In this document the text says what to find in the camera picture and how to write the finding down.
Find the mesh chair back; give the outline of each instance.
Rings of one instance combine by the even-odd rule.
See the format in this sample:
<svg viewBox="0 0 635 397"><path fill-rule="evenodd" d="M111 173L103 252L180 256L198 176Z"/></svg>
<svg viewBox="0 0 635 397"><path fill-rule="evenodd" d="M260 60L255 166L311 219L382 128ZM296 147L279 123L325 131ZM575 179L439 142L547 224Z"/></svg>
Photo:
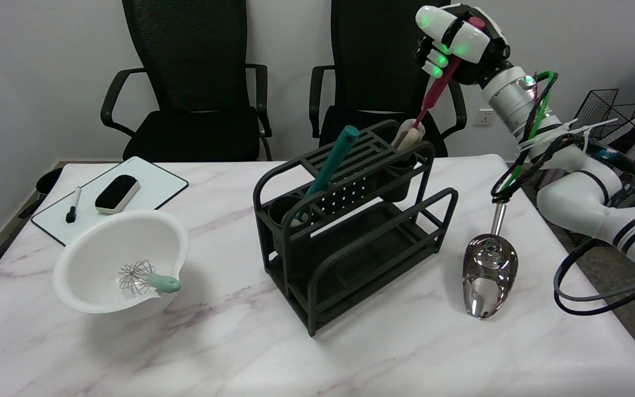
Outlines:
<svg viewBox="0 0 635 397"><path fill-rule="evenodd" d="M450 0L332 0L335 105L355 110L420 110L428 75L415 58L416 13Z"/></svg>
<svg viewBox="0 0 635 397"><path fill-rule="evenodd" d="M123 0L161 110L249 106L245 0Z"/></svg>

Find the whisk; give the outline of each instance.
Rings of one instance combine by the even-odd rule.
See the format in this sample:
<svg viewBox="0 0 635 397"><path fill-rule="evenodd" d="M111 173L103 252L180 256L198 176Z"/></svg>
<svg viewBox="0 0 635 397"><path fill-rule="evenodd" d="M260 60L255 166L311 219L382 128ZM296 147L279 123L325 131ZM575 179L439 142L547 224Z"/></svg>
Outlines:
<svg viewBox="0 0 635 397"><path fill-rule="evenodd" d="M142 296L146 294L150 288L156 289L158 292L172 294L181 289L180 281L171 276L161 276L156 273L156 268L151 266L149 261L139 261L133 266L124 265L119 274L119 287L128 289L134 294Z"/></svg>

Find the whisk handle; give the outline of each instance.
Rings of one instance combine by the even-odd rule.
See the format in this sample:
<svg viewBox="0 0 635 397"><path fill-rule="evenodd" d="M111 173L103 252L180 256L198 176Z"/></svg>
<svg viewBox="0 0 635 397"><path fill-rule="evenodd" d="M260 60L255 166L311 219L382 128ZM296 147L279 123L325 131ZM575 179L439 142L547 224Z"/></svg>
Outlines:
<svg viewBox="0 0 635 397"><path fill-rule="evenodd" d="M146 277L146 284L155 288L156 291L164 294L172 294L181 289L181 282L171 276L161 276L159 274L150 274Z"/></svg>

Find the teal handle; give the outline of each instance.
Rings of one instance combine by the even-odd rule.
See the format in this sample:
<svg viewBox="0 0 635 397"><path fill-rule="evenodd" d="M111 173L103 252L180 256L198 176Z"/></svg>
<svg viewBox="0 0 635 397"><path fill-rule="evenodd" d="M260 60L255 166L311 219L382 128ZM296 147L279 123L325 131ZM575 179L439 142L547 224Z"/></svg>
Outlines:
<svg viewBox="0 0 635 397"><path fill-rule="evenodd" d="M308 190L308 194L306 197L312 196L318 191L325 190L327 184L330 183L330 179L335 175L335 171L340 167L343 161L345 161L345 157L347 157L348 153L354 147L354 144L359 139L359 130L354 128L353 126L346 126L345 129L340 133L340 137L337 138L337 142L335 142L335 146L330 151L330 155L327 156L327 161L325 161L325 165L322 166L320 173L315 178L315 181L310 189Z"/></svg>
<svg viewBox="0 0 635 397"><path fill-rule="evenodd" d="M172 294L178 292L181 289L181 282L171 276L160 276L157 274L151 274L146 277L146 284L149 287L155 288L158 292L164 294Z"/></svg>

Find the whiteboard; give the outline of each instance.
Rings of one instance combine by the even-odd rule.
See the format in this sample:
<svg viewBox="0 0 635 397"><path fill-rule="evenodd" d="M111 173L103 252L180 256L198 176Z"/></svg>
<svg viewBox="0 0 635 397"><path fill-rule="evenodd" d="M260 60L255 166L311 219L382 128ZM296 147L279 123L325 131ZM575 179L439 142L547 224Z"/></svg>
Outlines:
<svg viewBox="0 0 635 397"><path fill-rule="evenodd" d="M81 186L80 202L73 223L65 215L73 205L73 191L33 216L31 222L59 243L67 245L87 229L110 214L101 214L95 208L99 194L119 175L131 175L139 181L139 190L124 207L124 211L156 210L187 188L187 181L146 160L133 157L109 169Z"/></svg>

